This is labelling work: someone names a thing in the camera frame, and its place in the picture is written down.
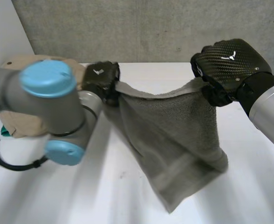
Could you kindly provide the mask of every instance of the green object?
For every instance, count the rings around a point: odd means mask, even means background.
[[[11,136],[4,126],[1,128],[1,135],[5,136],[5,137],[10,137]]]

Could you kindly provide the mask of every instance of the black cable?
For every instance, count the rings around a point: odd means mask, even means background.
[[[34,161],[31,164],[24,165],[24,166],[16,166],[16,165],[11,165],[11,164],[6,163],[0,155],[0,166],[4,167],[6,169],[12,170],[12,171],[25,171],[25,170],[29,170],[32,168],[38,168],[47,160],[48,160],[48,158],[43,156],[42,158]]]

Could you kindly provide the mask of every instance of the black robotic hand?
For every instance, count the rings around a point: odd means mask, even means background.
[[[202,89],[212,106],[225,106],[237,101],[236,92],[241,83],[256,73],[270,73],[263,57],[241,39],[220,41],[206,46],[191,58],[195,77],[202,77],[210,85]]]
[[[87,66],[82,81],[82,90],[91,91],[110,106],[118,106],[119,93],[115,83],[120,79],[118,63],[98,62]]]

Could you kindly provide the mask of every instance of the white logo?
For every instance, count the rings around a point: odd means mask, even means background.
[[[222,59],[226,59],[226,60],[233,60],[235,59],[235,55],[236,55],[236,51],[233,52],[233,55],[229,56],[229,57],[221,57]]]
[[[203,72],[202,72],[201,68],[199,68],[198,65],[197,65],[197,70],[198,70],[199,75],[202,77],[203,76]]]
[[[99,71],[95,71],[95,70],[93,69],[93,71],[94,71],[96,74],[98,74],[98,75],[104,72],[104,70],[102,70],[102,69],[99,70]]]

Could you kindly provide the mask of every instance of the gray towel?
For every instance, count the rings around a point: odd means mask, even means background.
[[[228,166],[219,147],[216,108],[200,92],[204,85],[195,78],[180,89],[153,95],[118,82],[119,108],[105,108],[168,212]]]

